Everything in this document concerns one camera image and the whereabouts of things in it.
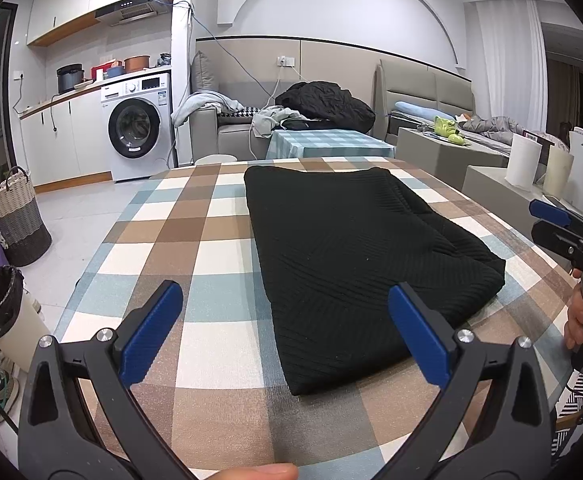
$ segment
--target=gray blanket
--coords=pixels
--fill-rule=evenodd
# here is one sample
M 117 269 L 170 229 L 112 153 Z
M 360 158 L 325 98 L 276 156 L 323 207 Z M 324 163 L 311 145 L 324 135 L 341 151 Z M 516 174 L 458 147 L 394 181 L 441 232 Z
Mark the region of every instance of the gray blanket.
M 513 141 L 513 134 L 524 135 L 523 127 L 509 117 L 481 119 L 478 116 L 473 116 L 469 121 L 459 123 L 459 127 L 466 132 L 481 134 L 510 146 Z

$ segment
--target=red container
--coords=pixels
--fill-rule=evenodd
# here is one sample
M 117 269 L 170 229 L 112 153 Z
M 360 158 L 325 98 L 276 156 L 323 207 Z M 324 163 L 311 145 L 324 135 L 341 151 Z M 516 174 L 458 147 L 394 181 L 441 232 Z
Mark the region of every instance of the red container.
M 96 80 L 96 70 L 99 70 L 99 69 L 101 69 L 101 68 L 102 68 L 102 69 L 103 69 L 103 72 L 107 72 L 107 69 L 108 69 L 108 68 L 111 68 L 111 67 L 113 67 L 113 66 L 121 66 L 122 64 L 123 64 L 123 63 L 121 63 L 120 61 L 118 61 L 118 60 L 116 60 L 116 59 L 112 59 L 111 61 L 109 61 L 109 62 L 107 62 L 107 63 L 104 63 L 104 64 L 102 64 L 102 65 L 99 65 L 99 66 L 95 66 L 95 67 L 92 69 L 92 77 L 91 77 L 91 78 L 92 78 L 92 80 L 94 80 L 94 81 Z

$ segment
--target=ribbed knit fabric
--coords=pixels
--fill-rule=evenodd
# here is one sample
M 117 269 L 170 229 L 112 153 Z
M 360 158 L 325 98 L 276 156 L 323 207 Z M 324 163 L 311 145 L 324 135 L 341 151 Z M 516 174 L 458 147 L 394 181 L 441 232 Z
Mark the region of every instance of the ribbed knit fabric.
M 408 282 L 452 326 L 505 285 L 505 261 L 388 170 L 253 166 L 249 214 L 278 353 L 294 395 L 354 381 L 409 351 L 387 310 Z

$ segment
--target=range hood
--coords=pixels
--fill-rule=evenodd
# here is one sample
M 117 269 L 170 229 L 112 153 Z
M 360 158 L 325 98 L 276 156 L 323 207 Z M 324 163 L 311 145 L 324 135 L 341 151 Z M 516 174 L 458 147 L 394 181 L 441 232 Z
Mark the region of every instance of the range hood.
M 107 25 L 123 25 L 169 12 L 169 0 L 121 0 L 96 11 L 96 19 Z

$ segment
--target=washing machine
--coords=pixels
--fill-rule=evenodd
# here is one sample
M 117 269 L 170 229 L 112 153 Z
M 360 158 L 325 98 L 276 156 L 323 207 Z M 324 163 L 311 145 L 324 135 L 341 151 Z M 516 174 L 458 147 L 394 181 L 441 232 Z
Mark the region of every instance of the washing machine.
M 169 73 L 103 86 L 101 102 L 115 181 L 177 168 Z

